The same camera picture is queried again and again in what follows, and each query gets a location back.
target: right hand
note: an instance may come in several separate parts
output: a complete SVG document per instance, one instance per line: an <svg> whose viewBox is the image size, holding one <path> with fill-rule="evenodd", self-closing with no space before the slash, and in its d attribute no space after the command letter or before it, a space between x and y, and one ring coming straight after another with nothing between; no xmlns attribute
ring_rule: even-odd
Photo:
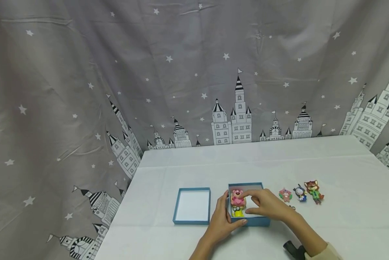
<svg viewBox="0 0 389 260"><path fill-rule="evenodd" d="M278 221L285 221L289 216L296 214L296 211L288 207L269 189L247 190L239 198L246 196L251 196L252 201L258 206L258 208L248 208L246 214L262 215Z"/></svg>

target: black object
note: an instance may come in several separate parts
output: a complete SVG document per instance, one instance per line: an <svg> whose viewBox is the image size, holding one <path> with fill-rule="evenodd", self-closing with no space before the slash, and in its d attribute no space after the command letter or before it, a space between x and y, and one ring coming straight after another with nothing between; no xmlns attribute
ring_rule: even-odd
<svg viewBox="0 0 389 260"><path fill-rule="evenodd" d="M305 260L304 253L306 250L303 246L299 246L299 248L296 248L294 244L291 242L291 240L287 241L283 245L284 249L287 250L287 252L296 260Z"/></svg>

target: box lid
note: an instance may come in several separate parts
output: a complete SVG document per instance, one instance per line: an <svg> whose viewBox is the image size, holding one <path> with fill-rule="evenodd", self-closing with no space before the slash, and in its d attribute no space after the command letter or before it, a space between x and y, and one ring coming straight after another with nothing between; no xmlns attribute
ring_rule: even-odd
<svg viewBox="0 0 389 260"><path fill-rule="evenodd" d="M174 224L208 225L210 188L180 188L173 215Z"/></svg>

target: left hand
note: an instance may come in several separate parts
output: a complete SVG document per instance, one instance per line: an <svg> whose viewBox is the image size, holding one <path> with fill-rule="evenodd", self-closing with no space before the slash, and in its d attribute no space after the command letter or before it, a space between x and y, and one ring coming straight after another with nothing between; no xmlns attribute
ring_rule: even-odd
<svg viewBox="0 0 389 260"><path fill-rule="evenodd" d="M226 208L227 196L228 191L225 191L225 193L218 199L216 209L212 215L208 229L203 235L203 239L213 246L219 241L227 238L232 231L244 226L248 222L246 219L240 219L234 223L231 222L231 216Z"/></svg>

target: sleeve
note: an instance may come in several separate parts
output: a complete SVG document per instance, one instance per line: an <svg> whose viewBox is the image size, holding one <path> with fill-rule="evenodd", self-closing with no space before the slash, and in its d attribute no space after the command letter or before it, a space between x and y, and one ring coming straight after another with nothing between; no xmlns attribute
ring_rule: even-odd
<svg viewBox="0 0 389 260"><path fill-rule="evenodd" d="M304 256L306 260L343 260L330 243L327 243L327 247L320 254L310 257L307 253L304 253Z"/></svg>

